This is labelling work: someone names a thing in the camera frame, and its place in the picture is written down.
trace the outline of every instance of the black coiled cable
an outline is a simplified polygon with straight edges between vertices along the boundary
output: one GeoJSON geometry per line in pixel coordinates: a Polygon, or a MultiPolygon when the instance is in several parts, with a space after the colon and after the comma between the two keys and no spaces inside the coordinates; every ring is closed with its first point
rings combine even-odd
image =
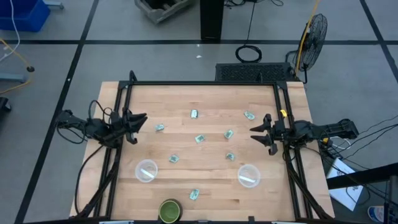
{"type": "Polygon", "coordinates": [[[253,3],[253,9],[252,9],[252,11],[251,11],[249,32],[248,32],[248,37],[246,38],[246,42],[244,43],[244,45],[238,47],[238,48],[235,50],[235,56],[236,56],[236,58],[237,58],[240,62],[242,62],[242,63],[258,63],[258,62],[260,62],[261,59],[262,59],[262,52],[261,52],[260,48],[258,48],[258,47],[256,47],[256,46],[253,46],[253,45],[247,45],[247,43],[248,43],[248,41],[249,41],[250,29],[251,29],[251,22],[253,21],[253,14],[254,14],[254,8],[255,8],[255,6],[256,6],[256,3],[254,2],[254,3],[253,3]],[[255,60],[245,60],[245,59],[242,59],[242,58],[239,56],[239,51],[242,50],[242,49],[251,49],[251,50],[255,51],[255,52],[258,54],[257,59],[255,59],[255,60]]]}

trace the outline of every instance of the blue container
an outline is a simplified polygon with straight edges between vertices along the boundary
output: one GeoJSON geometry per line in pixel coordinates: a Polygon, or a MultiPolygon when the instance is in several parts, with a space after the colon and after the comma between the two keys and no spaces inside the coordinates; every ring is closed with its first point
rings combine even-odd
{"type": "MultiPolygon", "coordinates": [[[[18,31],[39,31],[50,14],[43,0],[12,0],[18,31]]],[[[0,29],[14,30],[10,0],[0,0],[0,29]]]]}

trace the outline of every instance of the plastic bowl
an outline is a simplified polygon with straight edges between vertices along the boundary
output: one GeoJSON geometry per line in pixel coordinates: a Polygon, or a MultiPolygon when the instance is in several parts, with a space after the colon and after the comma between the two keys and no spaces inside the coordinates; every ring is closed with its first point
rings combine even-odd
{"type": "Polygon", "coordinates": [[[238,180],[244,187],[253,188],[259,185],[260,179],[259,169],[251,164],[243,165],[238,170],[238,180]]]}
{"type": "Polygon", "coordinates": [[[157,165],[151,159],[145,159],[136,166],[136,177],[143,183],[151,182],[157,175],[157,165]]]}

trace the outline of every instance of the small green object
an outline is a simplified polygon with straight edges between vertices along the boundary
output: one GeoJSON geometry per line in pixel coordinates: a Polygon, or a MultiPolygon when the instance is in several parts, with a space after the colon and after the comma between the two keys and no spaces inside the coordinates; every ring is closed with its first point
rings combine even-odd
{"type": "Polygon", "coordinates": [[[201,142],[203,142],[204,140],[205,140],[205,136],[202,135],[202,134],[200,134],[200,135],[198,135],[198,136],[195,137],[195,141],[196,141],[197,143],[201,143],[201,142]]]}
{"type": "Polygon", "coordinates": [[[191,110],[191,118],[192,119],[198,118],[198,110],[191,110]]]}
{"type": "Polygon", "coordinates": [[[245,115],[249,120],[254,120],[254,118],[255,118],[254,114],[252,114],[252,113],[250,113],[250,112],[248,112],[248,111],[245,111],[245,112],[244,112],[244,115],[245,115]]]}
{"type": "Polygon", "coordinates": [[[169,157],[169,161],[172,162],[172,163],[178,162],[179,159],[180,159],[180,158],[178,157],[178,155],[175,155],[175,154],[172,154],[172,155],[169,157]]]}
{"type": "Polygon", "coordinates": [[[227,132],[224,133],[226,139],[230,139],[232,135],[234,135],[234,132],[232,130],[228,130],[227,132]]]}
{"type": "Polygon", "coordinates": [[[193,189],[191,194],[189,195],[189,198],[191,200],[196,200],[199,196],[199,189],[193,189]]]}
{"type": "Polygon", "coordinates": [[[164,129],[164,125],[163,124],[158,124],[158,125],[155,126],[155,130],[156,131],[161,131],[163,129],[164,129]]]}
{"type": "Polygon", "coordinates": [[[164,223],[176,222],[182,214],[181,205],[177,200],[168,199],[164,201],[159,207],[159,218],[164,223]]]}
{"type": "Polygon", "coordinates": [[[227,159],[230,159],[231,161],[234,161],[234,160],[235,160],[235,155],[234,155],[233,153],[228,153],[228,154],[226,155],[226,158],[227,158],[227,159]]]}

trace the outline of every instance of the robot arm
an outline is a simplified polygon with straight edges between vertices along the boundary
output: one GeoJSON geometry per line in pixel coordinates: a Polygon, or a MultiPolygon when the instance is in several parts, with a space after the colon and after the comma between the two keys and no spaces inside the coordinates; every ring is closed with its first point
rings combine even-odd
{"type": "Polygon", "coordinates": [[[95,139],[100,144],[115,148],[121,143],[121,139],[126,135],[126,139],[131,144],[136,144],[137,139],[134,133],[138,133],[142,125],[147,120],[147,114],[132,114],[123,108],[122,117],[117,112],[111,112],[109,124],[99,118],[88,118],[83,120],[73,115],[72,111],[62,111],[57,120],[58,129],[76,129],[89,139],[95,139]]]}
{"type": "Polygon", "coordinates": [[[359,133],[355,124],[349,119],[342,119],[335,124],[317,126],[309,121],[295,121],[294,126],[285,128],[283,120],[275,121],[271,126],[271,115],[266,114],[263,124],[250,129],[250,131],[264,132],[265,136],[251,136],[265,146],[270,146],[269,154],[274,155],[278,149],[275,141],[285,141],[290,146],[304,146],[308,142],[338,136],[341,138],[355,139],[359,133]]]}

